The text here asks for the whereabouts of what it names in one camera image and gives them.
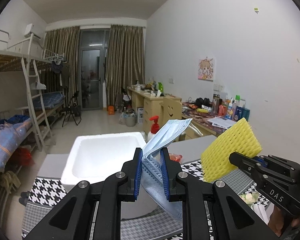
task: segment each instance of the metal ladder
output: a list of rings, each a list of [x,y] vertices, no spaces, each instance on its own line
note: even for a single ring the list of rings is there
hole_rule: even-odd
[[[34,72],[35,75],[30,75],[30,64],[31,61],[33,63],[33,68],[34,68]],[[32,121],[32,126],[33,126],[33,131],[34,131],[34,137],[36,140],[36,143],[38,145],[39,151],[42,151],[42,149],[48,153],[47,151],[47,146],[44,143],[44,139],[46,138],[46,136],[49,134],[50,135],[50,139],[52,144],[55,144],[51,129],[50,129],[50,125],[48,123],[48,118],[47,118],[47,114],[46,114],[46,110],[44,108],[44,104],[43,104],[43,98],[42,98],[42,91],[39,90],[39,93],[37,95],[32,96],[31,95],[31,89],[30,89],[30,78],[36,78],[37,82],[40,82],[40,77],[39,77],[39,73],[38,73],[38,69],[37,69],[37,65],[34,59],[30,59],[30,57],[28,57],[27,59],[27,64],[25,64],[25,60],[22,57],[21,58],[21,65],[22,65],[22,70],[23,70],[23,74],[25,76],[26,79],[26,87],[27,87],[27,100],[28,100],[28,106],[29,106],[29,114],[30,114],[30,118]],[[36,116],[35,114],[35,110],[34,110],[34,106],[33,106],[33,102],[32,99],[40,97],[40,101],[41,101],[41,108],[42,108],[42,113],[39,114],[38,116]],[[39,128],[39,123],[38,120],[40,118],[42,118],[44,116],[44,120],[46,121],[46,126],[47,126],[47,131],[42,134]]]

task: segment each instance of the curtain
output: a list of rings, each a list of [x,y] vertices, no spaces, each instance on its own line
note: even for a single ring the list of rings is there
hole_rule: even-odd
[[[44,39],[44,49],[64,54],[69,64],[69,86],[64,87],[66,102],[77,90],[79,35],[80,27],[74,26],[48,31]],[[47,86],[46,92],[60,91],[59,74],[50,69],[42,72],[42,83]]]
[[[113,105],[121,87],[145,80],[142,27],[112,25],[106,63],[107,105]]]

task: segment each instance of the screw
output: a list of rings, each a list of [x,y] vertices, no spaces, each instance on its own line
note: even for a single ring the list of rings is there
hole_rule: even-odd
[[[116,176],[117,178],[123,178],[124,176],[126,176],[126,174],[125,174],[123,171],[119,171],[119,172],[117,172],[117,173],[115,174],[115,176]]]
[[[222,180],[217,180],[216,181],[216,186],[217,187],[224,187],[226,184]]]
[[[86,180],[80,181],[78,186],[80,188],[85,188],[88,186],[88,182]]]
[[[186,177],[188,177],[188,173],[186,173],[186,172],[184,172],[184,171],[180,171],[179,173],[178,173],[178,176],[180,177],[180,178],[186,178]]]

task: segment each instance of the anime poster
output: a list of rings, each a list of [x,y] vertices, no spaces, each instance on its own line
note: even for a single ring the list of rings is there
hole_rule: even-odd
[[[214,59],[206,57],[199,59],[198,79],[213,81]]]

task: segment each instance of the orange bucket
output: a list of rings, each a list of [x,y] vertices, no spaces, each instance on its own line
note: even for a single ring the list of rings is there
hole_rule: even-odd
[[[108,115],[114,114],[114,106],[108,106]]]

